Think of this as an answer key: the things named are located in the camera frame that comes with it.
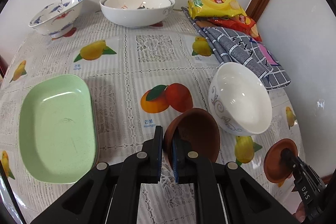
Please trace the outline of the person's right hand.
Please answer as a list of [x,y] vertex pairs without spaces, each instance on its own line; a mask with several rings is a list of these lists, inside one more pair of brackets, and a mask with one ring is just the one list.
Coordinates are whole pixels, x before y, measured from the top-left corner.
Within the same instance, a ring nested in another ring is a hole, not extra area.
[[302,223],[306,218],[304,204],[301,202],[293,216]]

